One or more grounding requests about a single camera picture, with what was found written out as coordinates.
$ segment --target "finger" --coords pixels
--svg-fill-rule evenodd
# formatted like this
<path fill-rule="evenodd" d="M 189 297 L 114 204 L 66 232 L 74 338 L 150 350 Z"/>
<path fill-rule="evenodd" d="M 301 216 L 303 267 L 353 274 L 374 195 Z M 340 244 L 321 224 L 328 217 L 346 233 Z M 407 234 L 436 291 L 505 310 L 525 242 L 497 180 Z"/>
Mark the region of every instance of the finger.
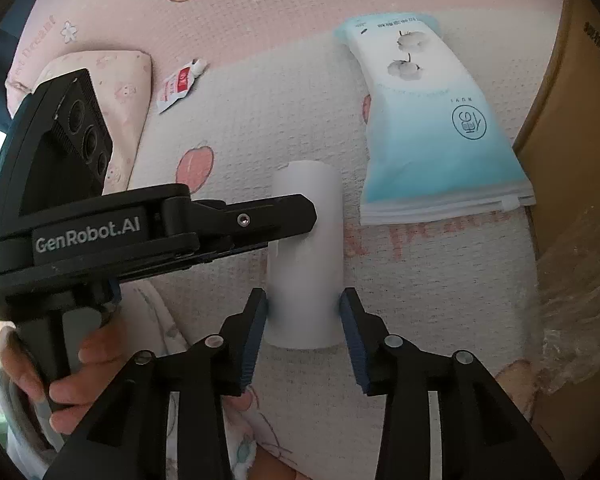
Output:
<path fill-rule="evenodd" d="M 56 433 L 71 434 L 91 406 L 92 404 L 83 404 L 55 412 L 49 418 L 49 424 Z"/>
<path fill-rule="evenodd" d="M 122 359 L 108 363 L 84 365 L 77 373 L 54 381 L 49 396 L 60 404 L 88 404 L 109 385 L 124 365 Z"/>
<path fill-rule="evenodd" d="M 256 459 L 249 469 L 249 478 L 275 478 L 276 480 L 299 480 L 296 472 L 260 446 Z"/>
<path fill-rule="evenodd" d="M 124 324 L 115 316 L 105 326 L 89 334 L 80 344 L 78 359 L 83 364 L 105 363 L 122 356 L 125 341 Z"/>
<path fill-rule="evenodd" d="M 0 330 L 0 364 L 2 368 L 34 402 L 45 398 L 45 389 L 36 369 L 22 349 L 15 330 L 10 326 Z"/>

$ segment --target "pink pillow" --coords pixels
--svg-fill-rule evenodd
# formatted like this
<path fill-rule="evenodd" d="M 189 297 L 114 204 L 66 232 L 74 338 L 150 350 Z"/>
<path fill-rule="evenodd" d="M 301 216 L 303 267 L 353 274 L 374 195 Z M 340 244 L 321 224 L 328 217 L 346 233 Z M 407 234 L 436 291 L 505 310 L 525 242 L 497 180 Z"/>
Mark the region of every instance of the pink pillow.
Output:
<path fill-rule="evenodd" d="M 131 176 L 151 99 L 151 57 L 142 52 L 93 50 L 51 61 L 32 91 L 49 79 L 86 68 L 113 140 L 104 193 L 124 191 Z M 9 112 L 14 115 L 28 89 L 7 80 Z"/>

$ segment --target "blue plastic bag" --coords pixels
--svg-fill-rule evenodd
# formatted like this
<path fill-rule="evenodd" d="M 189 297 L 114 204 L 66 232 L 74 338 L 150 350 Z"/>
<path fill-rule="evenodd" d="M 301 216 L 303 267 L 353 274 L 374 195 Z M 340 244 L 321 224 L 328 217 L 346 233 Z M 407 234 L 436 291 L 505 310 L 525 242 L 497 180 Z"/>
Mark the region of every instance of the blue plastic bag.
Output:
<path fill-rule="evenodd" d="M 434 221 L 535 203 L 484 95 L 431 16 L 347 20 L 372 103 L 361 224 Z"/>

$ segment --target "screw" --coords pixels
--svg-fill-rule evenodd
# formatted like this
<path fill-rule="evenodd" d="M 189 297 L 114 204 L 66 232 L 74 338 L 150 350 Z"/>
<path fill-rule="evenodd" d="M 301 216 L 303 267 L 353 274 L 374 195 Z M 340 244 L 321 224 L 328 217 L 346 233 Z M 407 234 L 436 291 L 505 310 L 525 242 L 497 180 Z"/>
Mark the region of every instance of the screw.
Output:
<path fill-rule="evenodd" d="M 220 348 L 224 344 L 224 339 L 221 335 L 210 335 L 205 339 L 205 345 L 209 348 Z"/>
<path fill-rule="evenodd" d="M 474 355 L 466 350 L 461 350 L 456 354 L 456 361 L 463 365 L 470 365 L 474 362 Z"/>
<path fill-rule="evenodd" d="M 384 338 L 384 344 L 389 348 L 400 348 L 402 346 L 402 338 L 399 335 L 388 335 Z"/>
<path fill-rule="evenodd" d="M 141 352 L 138 352 L 136 354 L 136 357 L 134 358 L 134 362 L 137 365 L 145 365 L 148 362 L 151 361 L 151 359 L 153 359 L 154 356 L 153 354 L 151 354 L 151 352 L 149 352 L 148 350 L 142 350 Z"/>
<path fill-rule="evenodd" d="M 249 218 L 249 215 L 242 213 L 241 215 L 238 216 L 238 225 L 240 227 L 248 227 L 248 225 L 251 223 L 251 218 Z"/>

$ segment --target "small red packet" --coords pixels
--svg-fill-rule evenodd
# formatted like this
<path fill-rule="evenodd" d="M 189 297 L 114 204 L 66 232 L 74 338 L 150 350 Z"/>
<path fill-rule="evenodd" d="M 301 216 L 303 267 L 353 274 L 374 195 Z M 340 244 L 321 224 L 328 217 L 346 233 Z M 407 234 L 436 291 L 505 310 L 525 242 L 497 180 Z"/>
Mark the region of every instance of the small red packet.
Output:
<path fill-rule="evenodd" d="M 205 71 L 207 65 L 208 63 L 204 59 L 199 59 L 195 62 L 187 63 L 165 79 L 160 85 L 156 99 L 158 113 L 161 114 L 178 99 L 186 96 L 193 82 Z"/>

